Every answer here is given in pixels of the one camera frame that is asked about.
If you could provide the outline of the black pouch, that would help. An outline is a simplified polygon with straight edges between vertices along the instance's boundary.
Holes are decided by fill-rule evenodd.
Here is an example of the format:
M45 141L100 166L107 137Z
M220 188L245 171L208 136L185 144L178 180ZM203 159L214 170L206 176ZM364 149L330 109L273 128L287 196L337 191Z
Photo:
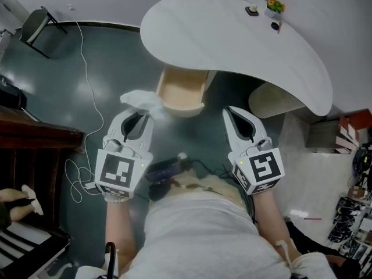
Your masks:
M149 186L148 196L151 201L159 201L167 195L167 193L170 191L170 188L171 182L169 181L152 183Z

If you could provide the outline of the cream wooden drawer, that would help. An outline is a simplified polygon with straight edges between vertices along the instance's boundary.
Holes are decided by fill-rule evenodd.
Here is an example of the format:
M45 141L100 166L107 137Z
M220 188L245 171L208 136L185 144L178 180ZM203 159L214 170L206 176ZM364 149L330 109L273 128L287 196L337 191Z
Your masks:
M206 70L165 66L156 94L169 114L177 117L197 116L205 107L203 95L207 76Z

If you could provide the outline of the person's white shirt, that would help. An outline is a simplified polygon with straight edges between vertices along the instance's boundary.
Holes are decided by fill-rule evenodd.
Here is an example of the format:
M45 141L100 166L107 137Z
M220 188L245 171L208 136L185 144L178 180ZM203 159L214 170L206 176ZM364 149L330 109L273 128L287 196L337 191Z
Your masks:
M336 279L321 253L291 271L240 206L213 192L168 196L149 209L145 243L114 279Z

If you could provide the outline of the person's right forearm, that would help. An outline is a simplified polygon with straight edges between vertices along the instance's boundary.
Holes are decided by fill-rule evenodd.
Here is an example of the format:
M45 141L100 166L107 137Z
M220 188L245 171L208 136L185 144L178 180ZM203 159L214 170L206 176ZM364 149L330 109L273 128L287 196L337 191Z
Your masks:
M273 190L253 194L256 221L260 235L275 249L275 242L284 240L292 262L302 254L293 246L284 218L276 204Z

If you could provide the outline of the stack of red brown boxes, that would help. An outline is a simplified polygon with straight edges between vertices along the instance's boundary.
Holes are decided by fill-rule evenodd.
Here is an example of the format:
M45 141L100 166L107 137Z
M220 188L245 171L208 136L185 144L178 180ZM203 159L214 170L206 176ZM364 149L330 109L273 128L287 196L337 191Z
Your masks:
M338 119L339 134L336 137L337 150L341 148L356 151L360 146L359 131L372 130L372 113L369 109L360 110L348 115L340 115Z

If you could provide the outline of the grey chair black legs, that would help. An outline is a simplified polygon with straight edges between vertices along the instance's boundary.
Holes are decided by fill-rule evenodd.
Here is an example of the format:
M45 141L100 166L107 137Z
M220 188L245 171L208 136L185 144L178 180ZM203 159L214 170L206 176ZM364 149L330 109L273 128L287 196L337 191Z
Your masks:
M27 19L24 21L21 27L21 35L19 40L26 44L28 47L32 48L34 51L38 52L45 58L49 57L41 52L39 49L33 46L33 43L41 34L42 30L48 25L49 22L59 30L62 30L65 34L67 31L63 26L48 12L47 8L42 6L40 9L34 10Z

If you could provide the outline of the white curved desk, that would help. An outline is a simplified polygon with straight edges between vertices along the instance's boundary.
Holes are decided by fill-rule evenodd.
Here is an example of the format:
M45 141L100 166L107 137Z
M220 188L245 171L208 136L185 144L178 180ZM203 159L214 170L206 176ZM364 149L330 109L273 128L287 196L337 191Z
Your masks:
M300 108L327 115L333 90L317 53L290 25L282 22L277 34L263 8L254 17L247 6L243 0L162 0L141 22L142 43L171 66L261 80L248 99L259 118Z

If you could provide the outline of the person's beige trousers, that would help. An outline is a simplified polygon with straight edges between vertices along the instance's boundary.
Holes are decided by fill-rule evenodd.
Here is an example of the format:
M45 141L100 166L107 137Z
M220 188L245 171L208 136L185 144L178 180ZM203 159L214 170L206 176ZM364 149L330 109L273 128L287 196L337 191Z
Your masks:
M173 196L189 192L213 192L219 194L236 205L244 208L245 202L235 186L228 184L225 180L215 175L207 175L199 179L196 171L191 169L174 176L174 183L166 196Z

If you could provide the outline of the dark wooden furniture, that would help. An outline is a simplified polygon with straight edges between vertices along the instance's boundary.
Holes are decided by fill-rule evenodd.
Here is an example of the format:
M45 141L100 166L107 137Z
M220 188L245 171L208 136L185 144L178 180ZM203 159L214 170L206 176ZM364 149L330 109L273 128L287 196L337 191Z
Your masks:
M58 231L65 161L81 151L84 133L75 128L34 121L25 112L0 106L0 189L32 188L44 211L24 221Z

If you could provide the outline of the white drawstring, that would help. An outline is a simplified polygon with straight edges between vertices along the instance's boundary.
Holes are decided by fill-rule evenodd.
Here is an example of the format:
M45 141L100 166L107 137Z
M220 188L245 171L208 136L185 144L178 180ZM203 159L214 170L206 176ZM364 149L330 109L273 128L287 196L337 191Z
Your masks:
M283 258L284 262L287 264L288 268L292 271L292 260L289 255L289 248L284 240L279 240L275 242L275 249L279 255Z

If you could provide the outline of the black case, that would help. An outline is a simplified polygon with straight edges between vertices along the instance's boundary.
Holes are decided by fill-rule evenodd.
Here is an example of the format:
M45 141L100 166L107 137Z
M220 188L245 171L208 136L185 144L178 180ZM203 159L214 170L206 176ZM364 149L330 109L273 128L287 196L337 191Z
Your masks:
M25 109L27 97L15 86L0 84L0 105L17 110Z

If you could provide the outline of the white power strip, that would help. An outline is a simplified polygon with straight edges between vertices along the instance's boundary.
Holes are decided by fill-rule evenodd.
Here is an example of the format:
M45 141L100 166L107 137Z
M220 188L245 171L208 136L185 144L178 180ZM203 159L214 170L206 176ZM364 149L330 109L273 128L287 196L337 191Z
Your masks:
M94 182L83 183L81 186L88 195L100 195L101 194L100 190L97 189Z

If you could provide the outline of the person's left forearm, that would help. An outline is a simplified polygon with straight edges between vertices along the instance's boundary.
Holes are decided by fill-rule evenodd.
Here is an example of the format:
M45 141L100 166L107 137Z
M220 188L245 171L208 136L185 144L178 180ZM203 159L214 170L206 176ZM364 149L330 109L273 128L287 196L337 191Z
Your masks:
M105 241L118 250L119 270L128 269L137 251L127 202L107 203Z

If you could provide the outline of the small potted plant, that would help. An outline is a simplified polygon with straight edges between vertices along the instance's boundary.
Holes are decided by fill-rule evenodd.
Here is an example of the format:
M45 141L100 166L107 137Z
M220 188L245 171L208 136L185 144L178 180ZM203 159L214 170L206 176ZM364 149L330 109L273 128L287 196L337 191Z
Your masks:
M265 0L266 9L264 14L270 18L280 19L285 12L285 4L279 0Z

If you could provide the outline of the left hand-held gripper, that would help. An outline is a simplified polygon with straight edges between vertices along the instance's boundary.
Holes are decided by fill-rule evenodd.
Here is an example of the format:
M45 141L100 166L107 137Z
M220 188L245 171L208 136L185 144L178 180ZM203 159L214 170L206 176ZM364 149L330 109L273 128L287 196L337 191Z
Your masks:
M94 183L104 198L133 198L153 155L149 153L154 120L127 109L114 117L98 150ZM130 146L125 142L130 133Z

